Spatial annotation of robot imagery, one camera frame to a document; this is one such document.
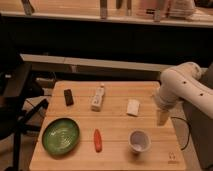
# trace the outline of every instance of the black cable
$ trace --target black cable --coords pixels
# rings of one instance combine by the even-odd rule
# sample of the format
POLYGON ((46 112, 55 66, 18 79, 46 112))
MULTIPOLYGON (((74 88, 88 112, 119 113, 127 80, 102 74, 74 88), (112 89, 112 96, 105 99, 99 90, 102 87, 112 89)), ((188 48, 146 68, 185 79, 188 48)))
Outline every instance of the black cable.
POLYGON ((181 148, 181 150, 185 150, 188 145, 189 145, 189 140, 190 140, 190 134, 191 134, 191 125, 183 118, 179 118, 179 117, 171 117, 172 119, 179 119, 183 122, 186 123, 187 127, 188 127, 188 136, 187 136, 187 141, 186 141, 186 144, 181 148))
MULTIPOLYGON (((35 106, 29 100, 25 99, 25 101, 27 103, 29 103, 33 108, 35 108, 35 106)), ((41 116, 42 118, 44 118, 44 116, 39 111, 38 111, 38 114, 39 114, 39 116, 41 116)))

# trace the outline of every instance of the carrot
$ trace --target carrot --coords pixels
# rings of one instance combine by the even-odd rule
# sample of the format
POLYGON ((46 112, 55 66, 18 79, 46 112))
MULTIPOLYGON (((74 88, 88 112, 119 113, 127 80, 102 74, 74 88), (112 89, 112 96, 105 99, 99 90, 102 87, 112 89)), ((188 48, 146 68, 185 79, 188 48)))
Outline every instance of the carrot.
POLYGON ((98 129, 95 129, 95 132, 94 132, 94 145, 95 145, 95 151, 96 152, 102 151, 101 133, 98 129))

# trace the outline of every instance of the paper cup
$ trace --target paper cup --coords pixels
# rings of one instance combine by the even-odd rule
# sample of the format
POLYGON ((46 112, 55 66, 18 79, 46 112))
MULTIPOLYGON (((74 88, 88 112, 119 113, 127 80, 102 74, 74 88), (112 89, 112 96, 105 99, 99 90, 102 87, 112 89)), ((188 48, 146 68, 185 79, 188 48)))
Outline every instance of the paper cup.
POLYGON ((147 133, 134 131, 130 134, 129 144, 134 154, 147 151, 151 146, 151 141, 147 133))

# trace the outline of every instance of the wooden table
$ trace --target wooden table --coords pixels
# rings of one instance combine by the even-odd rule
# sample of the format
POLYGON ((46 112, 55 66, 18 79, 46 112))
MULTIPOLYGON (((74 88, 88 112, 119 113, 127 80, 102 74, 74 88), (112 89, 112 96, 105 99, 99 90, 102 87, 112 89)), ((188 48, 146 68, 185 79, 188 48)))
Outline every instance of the wooden table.
POLYGON ((84 170, 141 170, 183 171, 185 162, 177 137, 169 120, 164 126, 156 125, 157 107, 153 92, 157 82, 105 82, 106 95, 101 112, 90 110, 94 92, 100 82, 57 82, 53 91, 42 130, 30 164, 31 171, 84 171, 84 170), (63 90, 70 88, 74 105, 66 107, 63 90), (140 101, 138 117, 126 115, 128 99, 140 101), (54 159, 41 144, 47 125, 61 117, 74 119, 80 127, 80 142, 68 155, 54 159), (96 153, 93 133, 98 128, 102 135, 103 150, 96 153), (149 151, 135 156, 131 153, 128 137, 134 130, 146 131, 151 138, 149 151))

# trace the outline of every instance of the chair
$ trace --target chair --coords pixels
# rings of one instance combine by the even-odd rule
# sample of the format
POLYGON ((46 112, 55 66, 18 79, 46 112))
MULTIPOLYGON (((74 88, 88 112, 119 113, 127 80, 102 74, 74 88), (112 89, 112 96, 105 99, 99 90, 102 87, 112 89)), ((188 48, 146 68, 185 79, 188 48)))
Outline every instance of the chair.
POLYGON ((35 81, 31 64, 22 60, 12 47, 3 18, 0 15, 0 140, 14 134, 13 165, 6 171, 19 170, 21 134, 40 131, 39 126, 28 125, 30 118, 40 109, 47 108, 42 100, 29 112, 24 111, 26 98, 41 96, 42 88, 35 81))

